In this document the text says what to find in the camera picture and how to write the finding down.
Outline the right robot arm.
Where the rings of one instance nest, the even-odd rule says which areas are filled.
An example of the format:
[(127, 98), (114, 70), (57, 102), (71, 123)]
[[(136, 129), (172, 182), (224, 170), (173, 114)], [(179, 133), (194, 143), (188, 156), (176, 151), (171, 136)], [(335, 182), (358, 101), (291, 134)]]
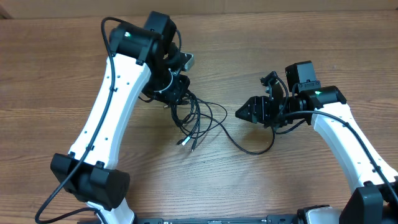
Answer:
[(285, 68), (261, 78), (266, 95), (252, 96), (237, 118), (278, 129), (293, 121), (307, 123), (323, 138), (341, 166), (351, 197), (343, 209), (330, 205), (300, 208), (295, 215), (267, 216), (267, 223), (397, 223), (397, 171), (375, 150), (356, 123), (336, 86), (321, 86), (313, 63)]

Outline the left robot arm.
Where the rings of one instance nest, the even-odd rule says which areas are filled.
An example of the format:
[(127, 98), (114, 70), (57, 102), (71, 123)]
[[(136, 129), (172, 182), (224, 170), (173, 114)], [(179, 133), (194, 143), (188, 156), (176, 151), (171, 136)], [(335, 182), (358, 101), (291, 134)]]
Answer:
[(51, 171), (62, 189), (86, 203), (100, 223), (136, 223), (126, 194), (130, 176), (117, 170), (119, 148), (140, 95), (178, 105), (188, 91), (193, 55), (174, 43), (171, 18), (151, 12), (143, 27), (123, 20), (104, 32), (104, 79), (80, 135), (67, 154), (55, 154)]

